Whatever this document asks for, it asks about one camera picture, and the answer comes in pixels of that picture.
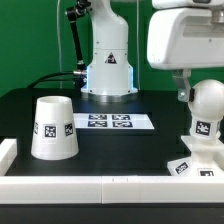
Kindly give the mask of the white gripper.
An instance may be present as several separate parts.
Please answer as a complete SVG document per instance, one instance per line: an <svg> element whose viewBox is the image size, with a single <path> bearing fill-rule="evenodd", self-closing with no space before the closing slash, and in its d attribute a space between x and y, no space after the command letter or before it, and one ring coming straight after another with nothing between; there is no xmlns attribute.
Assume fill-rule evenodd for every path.
<svg viewBox="0 0 224 224"><path fill-rule="evenodd" d="M224 66L224 0L152 0L147 59L172 70L178 100L188 102L192 68Z"/></svg>

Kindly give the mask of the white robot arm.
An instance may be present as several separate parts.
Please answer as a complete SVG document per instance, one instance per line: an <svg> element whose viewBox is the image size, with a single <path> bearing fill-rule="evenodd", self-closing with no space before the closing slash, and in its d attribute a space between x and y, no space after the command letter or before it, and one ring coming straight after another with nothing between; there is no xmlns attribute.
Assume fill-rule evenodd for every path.
<svg viewBox="0 0 224 224"><path fill-rule="evenodd" d="M82 92L99 101L118 101L135 94L128 62L128 24L110 0L90 0L93 59ZM151 67L171 70L178 99L188 102L188 78L194 68L224 67L224 0L152 0L147 59Z"/></svg>

